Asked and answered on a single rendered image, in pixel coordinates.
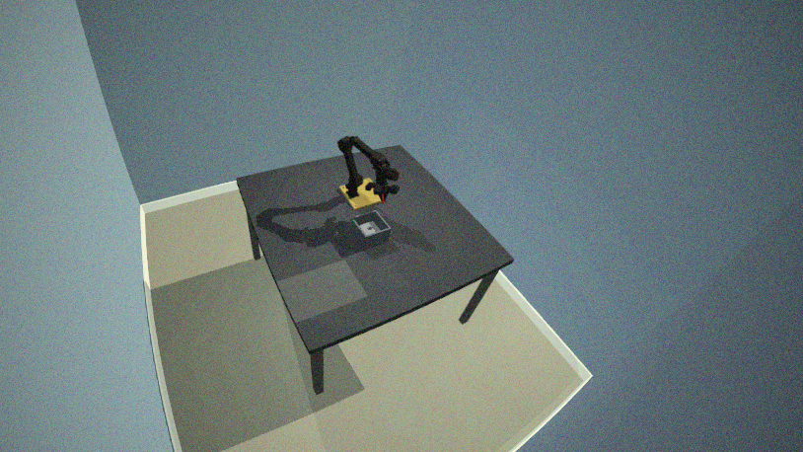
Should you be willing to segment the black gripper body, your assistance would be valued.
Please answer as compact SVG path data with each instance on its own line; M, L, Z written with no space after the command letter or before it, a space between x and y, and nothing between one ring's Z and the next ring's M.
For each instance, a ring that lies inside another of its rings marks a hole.
M376 179L376 180L375 180L375 182L376 182L376 181L378 181L380 184L381 184L382 182L384 182L384 183L385 183L385 185L386 185L386 188L387 188L387 191L386 191L386 192L390 192L390 193L393 193L393 194L397 194L397 193L398 193L398 191L400 190L400 187L399 187L398 185L392 185L392 186L388 186L388 183L387 183L387 179L386 179L386 178L382 178L382 179ZM367 185L365 186L365 189L366 189L366 190L371 190L371 188L373 188L374 186L375 186L375 183L374 183L374 182L368 182L368 183L367 183Z

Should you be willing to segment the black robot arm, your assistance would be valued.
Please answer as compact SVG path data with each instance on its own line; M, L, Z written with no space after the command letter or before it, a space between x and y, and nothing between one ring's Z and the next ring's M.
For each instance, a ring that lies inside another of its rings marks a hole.
M349 197L358 196L358 187L363 184L363 176L358 174L357 168L352 156L352 148L355 146L360 152L362 152L366 157L369 157L373 167L372 169L375 170L376 179L386 178L388 180L396 181L399 178L399 172L396 169L391 169L391 164L387 160L384 154L380 154L379 152L374 151L370 148L366 143L363 143L359 136L345 136L337 142L337 146L340 151L343 152L345 157L345 163L349 172L349 184L345 187L348 189L347 194ZM384 167L382 167L386 164ZM373 188L373 193L376 195L382 195L386 193L387 188L384 182L381 184L376 181L376 184Z

